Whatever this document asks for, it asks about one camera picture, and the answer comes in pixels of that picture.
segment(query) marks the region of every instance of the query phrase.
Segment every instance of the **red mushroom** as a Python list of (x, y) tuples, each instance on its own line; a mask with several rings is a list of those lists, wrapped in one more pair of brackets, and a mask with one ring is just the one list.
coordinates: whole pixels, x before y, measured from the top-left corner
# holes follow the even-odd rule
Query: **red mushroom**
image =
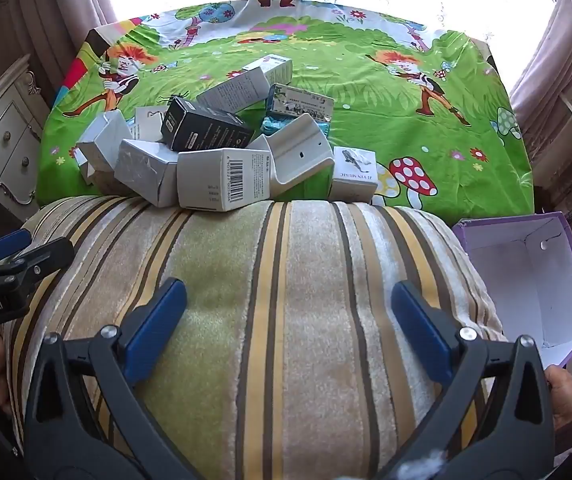
[(419, 195), (435, 196), (437, 187), (428, 177), (419, 160), (411, 156), (396, 158), (390, 162), (390, 173), (400, 184), (408, 188), (408, 202), (415, 209), (421, 209)]

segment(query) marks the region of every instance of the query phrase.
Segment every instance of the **metal screw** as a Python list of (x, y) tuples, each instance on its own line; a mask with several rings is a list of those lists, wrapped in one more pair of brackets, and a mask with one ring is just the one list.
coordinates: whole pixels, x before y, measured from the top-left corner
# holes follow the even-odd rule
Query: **metal screw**
[(469, 326), (464, 326), (459, 331), (459, 335), (461, 336), (461, 339), (465, 339), (466, 341), (474, 341), (477, 339), (477, 332), (475, 332), (474, 329), (470, 328)]
[(115, 325), (106, 325), (100, 331), (102, 337), (106, 339), (110, 339), (111, 337), (115, 337), (117, 335), (117, 327)]
[(48, 332), (44, 336), (44, 342), (47, 345), (52, 345), (52, 344), (55, 344), (57, 342), (58, 338), (59, 338), (59, 335), (57, 334), (57, 332)]
[(531, 338), (529, 335), (523, 335), (519, 338), (519, 342), (521, 346), (525, 346), (526, 348), (534, 346), (534, 339)]

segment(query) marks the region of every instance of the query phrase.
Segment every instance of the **striped cushion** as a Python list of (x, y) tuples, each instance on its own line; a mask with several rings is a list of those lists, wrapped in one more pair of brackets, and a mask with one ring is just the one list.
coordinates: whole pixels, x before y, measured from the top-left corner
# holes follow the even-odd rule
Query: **striped cushion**
[[(213, 214), (76, 197), (26, 227), (32, 246), (64, 235), (77, 256), (41, 282), (28, 316), (4, 327), (20, 441), (44, 334), (94, 335), (167, 276), (185, 282), (189, 307), (136, 393), (208, 479), (367, 478), (392, 457), (438, 391), (391, 317), (399, 280), (457, 323), (502, 337), (456, 238), (422, 211), (261, 202)], [(95, 380), (86, 383), (110, 441), (125, 449)], [(452, 452), (482, 408), (480, 387)]]

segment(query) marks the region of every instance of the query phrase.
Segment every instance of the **barcode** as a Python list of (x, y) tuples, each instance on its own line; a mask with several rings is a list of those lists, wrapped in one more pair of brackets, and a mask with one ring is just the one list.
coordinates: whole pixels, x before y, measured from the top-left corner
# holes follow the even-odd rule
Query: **barcode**
[(228, 161), (228, 201), (243, 199), (243, 160)]

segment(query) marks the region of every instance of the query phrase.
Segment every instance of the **black box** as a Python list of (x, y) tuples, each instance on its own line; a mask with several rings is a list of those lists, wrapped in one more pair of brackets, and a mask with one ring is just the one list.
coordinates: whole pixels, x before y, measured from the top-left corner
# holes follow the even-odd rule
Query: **black box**
[(163, 117), (163, 142), (173, 152), (245, 148), (254, 130), (239, 117), (174, 96)]

